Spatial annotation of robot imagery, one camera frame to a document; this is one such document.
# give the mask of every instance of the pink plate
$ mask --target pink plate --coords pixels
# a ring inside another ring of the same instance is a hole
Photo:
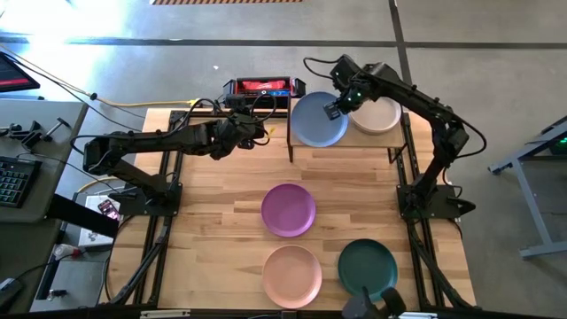
[[[297,309],[313,301],[321,289],[321,264],[298,245],[285,245],[269,255],[262,270],[264,291],[278,306]]]

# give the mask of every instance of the gray desk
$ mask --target gray desk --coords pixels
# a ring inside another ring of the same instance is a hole
[[[57,117],[67,121],[73,131],[68,128],[59,128],[53,135],[54,141],[46,144],[40,142],[34,150],[60,160],[67,160],[71,152],[68,140],[76,134],[82,125],[87,112],[86,105],[75,102],[27,101],[27,100],[0,100],[0,126],[7,126],[12,122],[28,129],[32,120],[38,121],[44,129],[49,129],[57,122]],[[18,143],[8,138],[0,138],[0,155],[15,156],[24,150]],[[30,218],[13,217],[14,221],[28,221],[28,223],[0,223],[0,280],[6,277],[15,277],[22,271],[33,266],[45,263],[49,257],[55,240],[58,236],[61,222],[56,220],[43,220],[50,199],[57,188],[59,178],[63,173],[64,164],[51,159],[40,159],[42,171],[38,176],[37,184],[32,189],[26,204],[22,209],[36,212],[38,222],[30,222]],[[0,214],[18,214],[9,208],[0,207]],[[43,270],[38,269],[22,278],[25,288],[11,307],[11,313],[27,312],[42,278]]]

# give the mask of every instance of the yellow cable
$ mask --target yellow cable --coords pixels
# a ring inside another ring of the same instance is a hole
[[[57,80],[57,82],[59,82],[61,85],[65,85],[66,87],[68,87],[69,89],[77,92],[77,93],[81,93],[87,97],[91,97],[92,94],[83,90],[83,89],[79,89],[77,87],[75,87],[73,84],[58,78],[57,76],[45,71],[44,69],[42,69],[41,67],[39,67],[38,65],[34,64],[33,62],[30,62],[29,60],[22,58],[18,53],[8,49],[5,45],[0,44],[0,48],[4,49],[5,51],[10,52],[10,54],[12,54],[15,57],[18,57],[19,59],[21,59],[22,61],[28,63],[30,66],[35,67],[36,69],[40,70],[42,73],[48,75],[49,77]],[[101,98],[101,97],[97,97],[97,101],[100,101],[104,104],[110,105],[110,106],[117,106],[117,107],[137,107],[137,106],[153,106],[153,105],[187,105],[187,106],[192,106],[192,104],[194,103],[195,100],[191,100],[191,101],[158,101],[158,102],[142,102],[142,103],[117,103],[117,102],[113,102],[111,100],[107,100],[105,98]]]
[[[84,184],[77,192],[83,192],[86,189],[88,189],[90,186],[92,186],[96,183],[99,183],[99,182],[113,181],[113,180],[117,180],[117,179],[118,179],[117,177],[112,177],[112,176],[99,178],[98,181],[92,181],[92,182]]]

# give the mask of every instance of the dark green plate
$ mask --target dark green plate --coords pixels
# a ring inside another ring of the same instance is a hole
[[[338,257],[338,278],[353,296],[362,295],[362,286],[370,299],[382,299],[380,294],[398,282],[398,267],[392,253],[371,239],[358,239],[348,244]]]

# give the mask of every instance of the floor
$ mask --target floor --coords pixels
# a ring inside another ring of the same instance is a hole
[[[479,306],[567,317],[567,253],[520,259],[519,248],[540,243],[532,217],[516,178],[486,171],[565,115],[564,1],[151,6],[146,0],[19,0],[4,5],[0,42],[75,86],[120,102],[217,97],[228,79],[275,74],[297,76],[310,91],[332,91],[331,83],[305,70],[300,62],[305,56],[347,53],[360,64],[391,64],[488,138],[486,152],[455,162],[448,172],[464,187],[463,197],[478,205],[463,217],[462,228]],[[40,90],[26,94],[73,99],[44,81]],[[142,126],[141,119],[93,105],[116,121]],[[121,128],[89,112],[82,133],[114,130]],[[473,137],[468,147],[478,145]],[[71,162],[80,165],[81,159],[74,154]],[[89,180],[68,168],[62,181],[58,191],[70,197]],[[567,220],[558,216],[553,226],[560,237]],[[85,270],[92,291],[99,289],[101,266],[93,261]],[[85,293],[76,306],[94,304],[95,295]]]

